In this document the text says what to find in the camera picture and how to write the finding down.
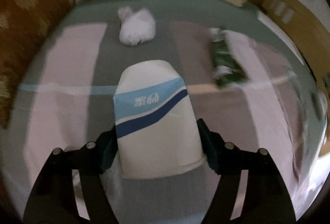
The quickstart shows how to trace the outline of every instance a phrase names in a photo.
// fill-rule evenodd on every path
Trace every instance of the metal screw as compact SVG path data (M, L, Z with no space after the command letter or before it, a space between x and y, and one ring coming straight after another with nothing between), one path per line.
M227 143L225 144L225 148L226 148L226 149L233 149L233 148L234 148L234 144L232 144L231 142L227 142Z
M95 142L88 142L87 144L86 144L86 148L87 149L92 149L92 148L95 148L95 146L96 146L96 144L95 144Z
M54 155L58 155L58 154L61 153L61 151L62 151L61 148L55 148L55 149L53 149L53 154L54 154Z
M268 154L268 150L264 149L264 148L260 148L259 149L259 153L262 155L267 155Z

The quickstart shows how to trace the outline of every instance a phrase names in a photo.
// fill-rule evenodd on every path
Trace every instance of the dark blue stripe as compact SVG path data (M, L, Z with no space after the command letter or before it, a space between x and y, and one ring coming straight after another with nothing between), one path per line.
M181 99L188 95L187 89L177 93L172 99L166 102L158 110L140 118L132 119L116 125L117 137L122 138L130 133L146 128L163 118Z

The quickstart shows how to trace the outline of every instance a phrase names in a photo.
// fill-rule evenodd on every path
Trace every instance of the green fabric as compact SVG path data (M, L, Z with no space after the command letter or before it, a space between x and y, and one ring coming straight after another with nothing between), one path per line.
M215 29L215 37L210 45L211 59L214 67L213 77L216 85L226 86L247 80L242 67L232 57L223 29Z
M157 21L188 21L208 28L225 26L226 29L244 33L251 38L272 45L286 56L301 85L306 102L310 153L316 154L322 139L325 122L319 121L311 98L318 91L307 65L302 65L289 47L268 27L258 20L259 9L246 3L242 8L221 0L98 0L85 1L76 6L62 22L69 24L109 22L119 25L118 8L131 6L133 10L146 7Z

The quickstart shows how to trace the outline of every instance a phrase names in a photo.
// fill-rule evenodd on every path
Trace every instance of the crumpled white tissue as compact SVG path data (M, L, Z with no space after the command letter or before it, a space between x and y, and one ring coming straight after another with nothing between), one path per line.
M152 40L156 35L156 20L149 10L142 8L133 12L129 6L119 8L121 20L119 40L128 46Z

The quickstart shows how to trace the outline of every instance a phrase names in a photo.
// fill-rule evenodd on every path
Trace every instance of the pink stripe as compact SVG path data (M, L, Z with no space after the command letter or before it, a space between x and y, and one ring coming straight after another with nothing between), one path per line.
M39 84L90 86L107 24L64 29L49 51ZM51 151L86 143L89 95L36 93L30 112L24 158L34 184Z

